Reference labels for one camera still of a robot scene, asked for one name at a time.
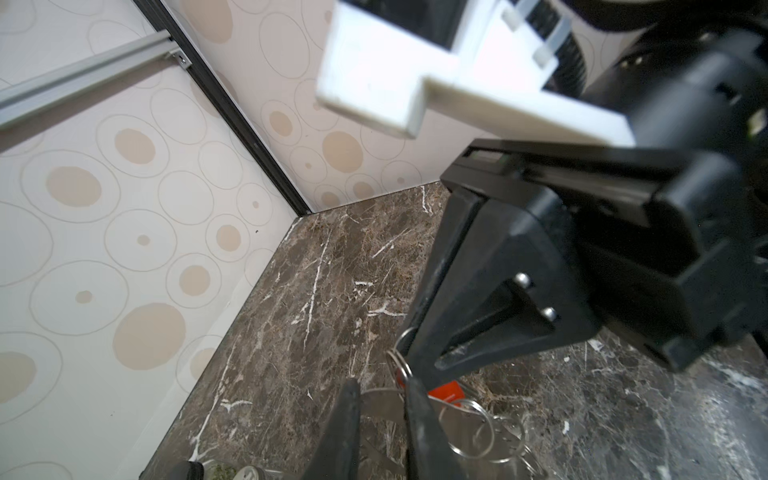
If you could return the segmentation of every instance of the metal bolt head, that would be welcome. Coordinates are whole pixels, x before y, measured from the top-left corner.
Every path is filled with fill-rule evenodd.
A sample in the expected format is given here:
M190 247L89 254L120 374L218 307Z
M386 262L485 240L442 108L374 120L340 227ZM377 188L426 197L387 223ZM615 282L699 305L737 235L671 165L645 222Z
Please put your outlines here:
M548 306L547 308L543 308L539 311L541 316L543 316L545 319L549 320L550 322L554 322L558 319L558 313L555 311L554 308L551 306Z
M515 283L517 283L518 286L520 286L522 289L527 289L531 286L531 277L523 272L520 272L515 275Z
M761 108L746 121L747 130L750 132L750 137L756 137L761 131L768 126L768 117L766 116L766 109Z

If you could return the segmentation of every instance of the black frame edge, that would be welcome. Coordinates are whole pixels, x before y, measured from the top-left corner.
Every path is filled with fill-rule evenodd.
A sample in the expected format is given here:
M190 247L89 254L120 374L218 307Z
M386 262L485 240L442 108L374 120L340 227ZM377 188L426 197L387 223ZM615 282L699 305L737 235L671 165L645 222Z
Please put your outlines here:
M144 17L157 30L168 30L170 37L179 44L181 50L190 60L190 67L187 72L195 81L200 90L205 93L210 103L216 108L227 125L235 132L237 137L243 142L243 146L248 153L253 155L256 163L259 164L268 178L275 184L277 190L283 195L288 204L299 217L304 217L312 212L310 206L306 204L301 194L293 186L283 169L277 164L277 160L267 150L259 136L251 128L248 120L240 112L240 109L234 104L227 91L219 83L216 75L208 68L208 65L200 56L194 44L184 34L173 15L165 8L162 0L133 0L134 4L141 10Z

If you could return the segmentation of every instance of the keychain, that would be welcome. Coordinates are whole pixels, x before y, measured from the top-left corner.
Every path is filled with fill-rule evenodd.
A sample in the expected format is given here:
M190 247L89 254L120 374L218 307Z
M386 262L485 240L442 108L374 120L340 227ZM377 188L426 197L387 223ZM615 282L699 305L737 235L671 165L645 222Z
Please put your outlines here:
M407 334L406 330L396 347ZM413 373L396 347L386 352L395 388L363 392L360 415L406 426L404 388ZM455 385L448 384L429 392L429 402L450 449L470 478L546 479L548 473L525 444L522 424L510 417L491 415L475 400L465 398L457 382L452 383ZM448 397L450 401L436 396ZM381 453L365 436L360 440L365 456L392 473L406 475L405 466Z

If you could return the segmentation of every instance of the brown marble surface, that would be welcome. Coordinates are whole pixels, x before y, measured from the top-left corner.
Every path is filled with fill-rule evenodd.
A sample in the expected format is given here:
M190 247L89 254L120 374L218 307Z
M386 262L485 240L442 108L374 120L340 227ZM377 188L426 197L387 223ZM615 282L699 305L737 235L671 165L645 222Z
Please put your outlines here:
M383 353L447 198L431 184L298 220L142 480L189 458L301 472L345 378L392 385ZM551 478L757 480L768 479L767 367L750 337L672 375L604 331L464 381L493 413L522 418ZM399 432L381 430L400 457ZM361 478L392 477L363 467Z

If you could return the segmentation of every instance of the wall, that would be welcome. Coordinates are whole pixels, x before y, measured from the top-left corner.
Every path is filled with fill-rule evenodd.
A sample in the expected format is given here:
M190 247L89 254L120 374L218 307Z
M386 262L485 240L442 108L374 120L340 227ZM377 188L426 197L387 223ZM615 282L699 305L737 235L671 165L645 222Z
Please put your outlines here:
M151 31L0 7L5 84ZM138 477L294 217L170 62L0 132L0 480Z
M315 210L436 181L487 135L429 111L418 139L406 141L321 108L315 77L333 0L165 1ZM575 27L592 80L625 36Z

